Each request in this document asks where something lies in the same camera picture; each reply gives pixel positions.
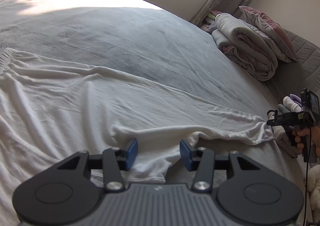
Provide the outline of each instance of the stuffed animal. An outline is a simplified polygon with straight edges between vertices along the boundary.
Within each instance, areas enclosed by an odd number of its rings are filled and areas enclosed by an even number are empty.
[[[308,171],[309,200],[313,211],[313,221],[320,221],[320,165],[315,165]]]

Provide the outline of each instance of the hand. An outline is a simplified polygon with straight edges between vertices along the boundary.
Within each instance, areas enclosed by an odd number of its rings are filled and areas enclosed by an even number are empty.
[[[320,128],[311,127],[311,133],[312,133],[312,141],[316,145],[316,156],[320,158]],[[299,149],[299,154],[301,155],[302,150],[304,148],[304,144],[301,143],[301,137],[310,135],[310,130],[309,128],[304,128],[303,130],[300,130],[298,132],[294,130],[292,131],[292,134],[296,136],[295,141],[298,143],[297,148]]]

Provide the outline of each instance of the finger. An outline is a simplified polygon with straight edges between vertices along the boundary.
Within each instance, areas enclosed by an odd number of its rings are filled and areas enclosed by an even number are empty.
[[[317,147],[316,147],[316,156],[320,158],[320,148],[317,148]]]
[[[298,149],[303,149],[304,148],[304,144],[303,143],[298,143],[297,144],[297,148]]]
[[[304,137],[306,135],[310,135],[310,131],[308,128],[304,128],[303,130],[298,131],[297,134],[300,137]]]
[[[299,136],[296,136],[294,141],[296,141],[297,143],[300,143],[301,142],[301,138]]]

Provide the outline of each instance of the bed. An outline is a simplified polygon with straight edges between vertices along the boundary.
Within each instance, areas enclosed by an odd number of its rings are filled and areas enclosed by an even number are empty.
[[[293,43],[298,61],[290,64],[279,62],[275,75],[265,82],[267,87],[280,102],[290,93],[299,95],[304,88],[308,88],[319,97],[320,48],[293,32],[288,30],[285,32]]]
[[[1,50],[109,67],[140,76],[229,108],[263,117],[277,100],[269,89],[226,58],[212,36],[142,0],[0,0]],[[200,140],[219,154],[237,150],[288,178],[304,191],[305,166],[274,141],[247,146]],[[182,162],[166,181],[190,185]],[[215,174],[215,185],[225,180]],[[311,211],[308,205],[308,220]]]

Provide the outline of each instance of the folded comforter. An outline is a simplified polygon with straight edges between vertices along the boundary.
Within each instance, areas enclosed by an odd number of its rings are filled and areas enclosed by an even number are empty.
[[[229,59],[257,80],[266,81],[274,75],[278,66],[275,53],[243,20],[222,13],[216,17],[216,25],[212,37]]]

